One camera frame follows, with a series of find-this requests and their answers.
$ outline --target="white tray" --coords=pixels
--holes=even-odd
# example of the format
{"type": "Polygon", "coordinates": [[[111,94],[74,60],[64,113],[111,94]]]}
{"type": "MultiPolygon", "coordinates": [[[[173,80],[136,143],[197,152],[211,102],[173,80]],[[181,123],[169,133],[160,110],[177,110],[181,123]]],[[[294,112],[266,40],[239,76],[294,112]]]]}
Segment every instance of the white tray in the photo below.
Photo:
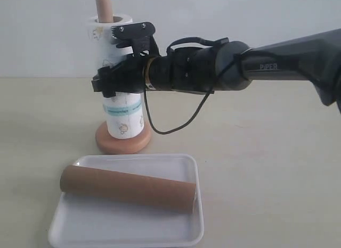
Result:
{"type": "Polygon", "coordinates": [[[76,165],[197,184],[192,215],[62,193],[48,233],[55,248],[186,247],[204,234],[198,169],[184,154],[85,156],[76,165]]]}

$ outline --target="beige table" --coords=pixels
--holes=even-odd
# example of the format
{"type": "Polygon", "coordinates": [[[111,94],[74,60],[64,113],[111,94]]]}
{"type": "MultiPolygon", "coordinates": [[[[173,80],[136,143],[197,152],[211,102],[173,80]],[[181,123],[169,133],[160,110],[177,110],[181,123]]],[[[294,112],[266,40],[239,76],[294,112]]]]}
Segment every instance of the beige table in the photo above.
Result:
{"type": "MultiPolygon", "coordinates": [[[[150,93],[160,129],[201,96],[150,93]]],[[[0,247],[49,247],[62,169],[100,154],[103,121],[89,79],[0,79],[0,247]]],[[[153,135],[141,153],[198,162],[205,234],[197,247],[340,247],[341,116],[311,84],[254,82],[209,98],[185,130],[153,135]]]]}

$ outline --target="black robot arm segment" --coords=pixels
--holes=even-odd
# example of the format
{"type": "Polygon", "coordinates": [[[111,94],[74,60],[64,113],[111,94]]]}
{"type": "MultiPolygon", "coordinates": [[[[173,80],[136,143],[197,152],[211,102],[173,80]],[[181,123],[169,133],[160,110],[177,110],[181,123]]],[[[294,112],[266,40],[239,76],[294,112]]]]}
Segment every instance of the black robot arm segment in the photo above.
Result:
{"type": "MultiPolygon", "coordinates": [[[[172,43],[166,56],[160,56],[152,34],[141,33],[150,47],[136,45],[141,24],[135,25],[134,47],[139,51],[115,67],[99,69],[93,79],[94,90],[105,97],[145,90],[206,94],[242,90],[252,80],[309,80],[324,105],[337,101],[341,107],[341,29],[255,49],[227,38],[184,38],[172,43]],[[171,48],[183,43],[205,47],[171,48]]],[[[131,46],[131,42],[125,38],[121,45],[131,46]]]]}

